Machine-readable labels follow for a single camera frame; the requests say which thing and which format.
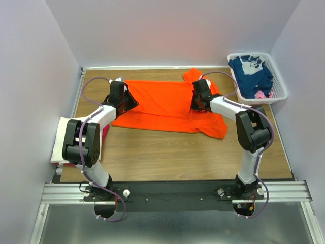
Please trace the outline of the orange t-shirt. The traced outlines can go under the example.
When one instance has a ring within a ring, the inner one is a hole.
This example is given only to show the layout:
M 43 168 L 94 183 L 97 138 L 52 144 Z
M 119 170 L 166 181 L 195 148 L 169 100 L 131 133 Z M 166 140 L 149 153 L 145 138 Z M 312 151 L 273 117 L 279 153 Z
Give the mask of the orange t-shirt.
M 128 80 L 139 105 L 112 122 L 113 126 L 180 133 L 203 133 L 224 139 L 228 126 L 222 115 L 191 109 L 192 83 L 202 72 L 192 68 L 182 82 Z

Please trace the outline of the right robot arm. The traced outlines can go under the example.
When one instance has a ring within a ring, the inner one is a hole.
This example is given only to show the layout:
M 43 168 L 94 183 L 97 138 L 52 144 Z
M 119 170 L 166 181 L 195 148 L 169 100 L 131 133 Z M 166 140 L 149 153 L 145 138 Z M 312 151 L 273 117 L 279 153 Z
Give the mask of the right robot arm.
M 274 141 L 274 128 L 262 106 L 251 107 L 213 94 L 206 79 L 192 83 L 191 108 L 223 115 L 236 123 L 237 138 L 243 149 L 233 194 L 243 197 L 255 190 L 263 153 Z

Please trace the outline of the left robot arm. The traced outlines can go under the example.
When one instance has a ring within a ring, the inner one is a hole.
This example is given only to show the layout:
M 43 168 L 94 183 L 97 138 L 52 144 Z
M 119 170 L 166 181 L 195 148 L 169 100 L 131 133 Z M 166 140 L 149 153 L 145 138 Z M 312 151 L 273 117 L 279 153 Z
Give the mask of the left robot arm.
M 119 77 L 109 80 L 109 94 L 102 103 L 86 98 L 98 105 L 84 121 L 69 119 L 66 124 L 62 146 L 62 157 L 80 169 L 89 184 L 101 189 L 104 194 L 121 198 L 112 191 L 111 176 L 100 163 L 100 131 L 105 126 L 138 106 L 138 102 L 129 91 L 128 85 Z

